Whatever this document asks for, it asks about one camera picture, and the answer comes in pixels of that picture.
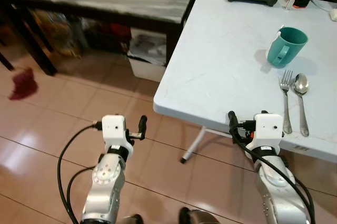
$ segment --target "teal mug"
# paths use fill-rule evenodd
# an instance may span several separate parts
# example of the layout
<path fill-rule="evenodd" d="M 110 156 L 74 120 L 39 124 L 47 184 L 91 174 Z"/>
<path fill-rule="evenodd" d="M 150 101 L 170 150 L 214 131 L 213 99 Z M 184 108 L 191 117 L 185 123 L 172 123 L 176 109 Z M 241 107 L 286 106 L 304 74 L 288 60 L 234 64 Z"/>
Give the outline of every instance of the teal mug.
<path fill-rule="evenodd" d="M 297 28 L 281 27 L 268 51 L 267 60 L 274 66 L 285 66 L 298 54 L 308 37 Z"/>

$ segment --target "wooden table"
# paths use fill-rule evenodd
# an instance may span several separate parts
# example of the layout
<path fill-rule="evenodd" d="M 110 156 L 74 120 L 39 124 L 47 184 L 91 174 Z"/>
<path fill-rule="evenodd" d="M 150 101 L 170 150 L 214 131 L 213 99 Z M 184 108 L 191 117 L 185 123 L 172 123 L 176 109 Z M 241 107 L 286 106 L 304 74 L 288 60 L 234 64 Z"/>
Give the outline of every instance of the wooden table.
<path fill-rule="evenodd" d="M 55 67 L 25 27 L 12 4 L 20 8 L 73 14 L 165 33 L 169 62 L 193 2 L 194 0 L 0 0 L 0 8 L 36 62 L 44 72 L 53 75 L 56 73 Z"/>

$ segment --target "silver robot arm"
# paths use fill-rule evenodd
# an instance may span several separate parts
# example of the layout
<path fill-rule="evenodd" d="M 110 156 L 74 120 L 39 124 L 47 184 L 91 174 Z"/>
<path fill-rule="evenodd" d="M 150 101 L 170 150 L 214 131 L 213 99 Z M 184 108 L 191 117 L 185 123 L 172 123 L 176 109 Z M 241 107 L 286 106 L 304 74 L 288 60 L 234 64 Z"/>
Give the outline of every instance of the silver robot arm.
<path fill-rule="evenodd" d="M 120 204 L 120 192 L 125 182 L 127 159 L 133 153 L 133 139 L 144 139 L 146 116 L 142 116 L 139 132 L 130 134 L 121 115 L 107 115 L 102 119 L 105 154 L 92 174 L 92 187 L 86 198 L 82 224 L 115 224 Z"/>
<path fill-rule="evenodd" d="M 281 173 L 295 184 L 295 178 L 291 171 L 285 167 L 281 157 L 279 143 L 282 139 L 282 116 L 276 114 L 258 114 L 253 121 L 239 124 L 234 112 L 229 112 L 230 132 L 233 140 L 241 141 L 237 128 L 249 129 L 254 132 L 253 137 L 249 137 L 250 143 L 245 147 L 248 151 L 257 155 L 251 155 L 247 151 L 246 156 L 254 162 L 254 169 L 257 173 L 257 188 L 263 200 L 263 211 L 269 224 L 308 224 L 306 206 L 294 190 L 294 188 L 273 168 L 260 161 L 256 156 L 275 166 Z"/>

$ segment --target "table leg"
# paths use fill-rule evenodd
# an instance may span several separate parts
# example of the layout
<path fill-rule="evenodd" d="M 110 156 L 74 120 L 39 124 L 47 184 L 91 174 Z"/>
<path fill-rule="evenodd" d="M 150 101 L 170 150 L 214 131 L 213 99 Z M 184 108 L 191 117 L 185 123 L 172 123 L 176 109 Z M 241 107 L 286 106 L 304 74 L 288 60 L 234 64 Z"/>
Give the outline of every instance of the table leg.
<path fill-rule="evenodd" d="M 14 70 L 13 65 L 0 53 L 0 62 L 3 63 L 3 65 L 8 69 L 8 70 Z"/>
<path fill-rule="evenodd" d="M 174 52 L 175 46 L 177 45 L 182 30 L 183 27 L 181 25 L 166 32 L 166 65 L 169 64 L 169 61 Z"/>
<path fill-rule="evenodd" d="M 41 39 L 41 41 L 46 46 L 46 48 L 50 52 L 52 52 L 54 50 L 53 47 L 51 46 L 51 44 L 49 43 L 48 39 L 46 38 L 46 36 L 43 34 L 42 30 L 40 29 L 40 27 L 36 23 L 36 20 L 34 19 L 32 13 L 27 8 L 25 8 L 25 7 L 19 7 L 19 9 L 17 11 L 20 12 L 20 14 L 22 15 L 22 17 L 27 22 L 28 26 L 31 28 L 32 32 L 34 32 L 35 34 L 37 34 L 39 36 L 39 38 Z"/>
<path fill-rule="evenodd" d="M 186 163 L 186 161 L 190 158 L 191 154 L 193 153 L 193 151 L 195 151 L 195 149 L 197 148 L 198 144 L 202 141 L 202 139 L 204 138 L 204 135 L 206 133 L 206 127 L 203 126 L 198 134 L 198 136 L 196 137 L 196 139 L 194 140 L 194 142 L 192 143 L 192 145 L 189 147 L 189 149 L 185 152 L 184 156 L 180 159 L 180 162 L 182 164 Z"/>
<path fill-rule="evenodd" d="M 40 48 L 38 42 L 29 32 L 28 28 L 21 20 L 20 15 L 14 9 L 14 7 L 8 4 L 2 5 L 1 9 L 5 15 L 6 21 L 13 27 L 14 31 L 16 31 L 19 38 L 24 43 L 25 47 L 31 56 L 35 59 L 37 64 L 41 67 L 41 69 L 48 75 L 54 75 L 57 73 L 54 65 Z"/>

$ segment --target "white folding table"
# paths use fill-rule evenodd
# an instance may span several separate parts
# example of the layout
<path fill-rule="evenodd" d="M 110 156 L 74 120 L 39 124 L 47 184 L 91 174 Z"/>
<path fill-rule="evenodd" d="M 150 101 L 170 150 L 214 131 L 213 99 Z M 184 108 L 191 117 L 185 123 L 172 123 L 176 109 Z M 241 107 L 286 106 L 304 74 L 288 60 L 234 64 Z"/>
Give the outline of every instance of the white folding table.
<path fill-rule="evenodd" d="M 304 73 L 310 90 L 303 96 L 310 135 L 300 133 L 298 97 L 289 91 L 293 133 L 281 148 L 337 162 L 337 22 L 310 3 L 285 10 L 286 0 L 262 4 L 196 0 L 171 61 L 154 97 L 157 113 L 199 124 L 202 130 L 227 135 L 227 113 L 252 119 L 262 110 L 283 115 L 279 78 L 285 69 Z M 315 1 L 325 9 L 337 4 Z M 266 50 L 282 26 L 304 31 L 309 41 L 284 68 L 266 61 Z"/>

